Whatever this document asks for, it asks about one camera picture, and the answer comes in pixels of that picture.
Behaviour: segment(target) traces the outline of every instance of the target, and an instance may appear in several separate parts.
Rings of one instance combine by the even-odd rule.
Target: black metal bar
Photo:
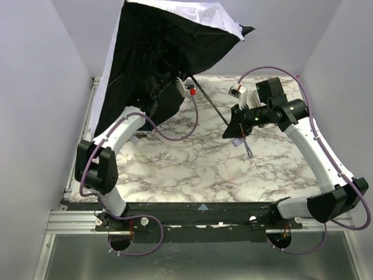
[[[215,106],[214,102],[211,100],[211,98],[207,95],[207,93],[203,90],[203,88],[200,86],[199,82],[193,77],[193,75],[190,75],[193,82],[196,84],[196,86],[199,88],[199,90],[202,92],[202,94],[205,96],[205,98],[210,102],[211,106],[215,109],[215,111],[218,113],[220,118],[226,123],[226,125],[229,125],[227,120],[223,117],[219,109]]]

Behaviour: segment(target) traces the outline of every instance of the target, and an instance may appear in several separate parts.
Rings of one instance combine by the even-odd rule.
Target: black umbrella
[[[182,11],[189,12],[185,10],[189,9],[187,3],[179,4],[184,5]],[[203,10],[207,18],[230,19],[227,14],[216,13],[214,7],[221,8],[220,4],[203,5],[211,6],[210,10]],[[254,30],[239,25],[237,29],[241,39]],[[211,68],[239,41],[237,34],[229,30],[207,26],[138,0],[127,1],[119,17],[110,75],[94,136],[105,131],[126,106],[145,111],[157,125],[172,117],[184,101],[175,85],[176,77],[185,80]],[[148,124],[142,128],[151,129]]]

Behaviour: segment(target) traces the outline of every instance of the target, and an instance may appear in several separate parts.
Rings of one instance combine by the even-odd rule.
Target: gray floor
[[[291,249],[317,245],[321,233],[295,233]],[[134,244],[144,251],[152,244]],[[288,255],[267,243],[166,243],[145,257],[108,253],[105,235],[56,237],[46,279],[358,279],[343,232],[329,233],[324,248],[310,255]]]

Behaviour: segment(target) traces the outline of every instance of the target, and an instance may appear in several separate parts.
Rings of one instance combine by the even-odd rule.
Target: white marble tabletop
[[[237,99],[228,89],[237,78],[197,76],[206,93],[225,118]],[[255,83],[269,77],[249,77],[242,84],[249,92]],[[298,85],[281,78],[289,100],[301,99]],[[315,176],[290,139],[276,126],[254,128],[247,142],[254,157],[248,159],[243,145],[235,148],[222,139],[226,125],[201,92],[197,91],[199,125],[181,142],[150,132],[137,145],[127,142],[117,156],[118,189],[128,202],[254,202],[318,194]],[[167,136],[179,138],[194,125],[195,111],[186,98],[179,112],[160,126]],[[82,198],[79,183],[73,183],[72,202]]]

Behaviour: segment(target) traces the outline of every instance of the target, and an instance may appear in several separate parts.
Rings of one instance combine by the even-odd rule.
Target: umbrella canopy
[[[219,3],[126,1],[93,101],[94,136],[126,106],[140,108],[156,124],[172,117],[184,101],[176,77],[211,68],[253,30],[234,22]]]

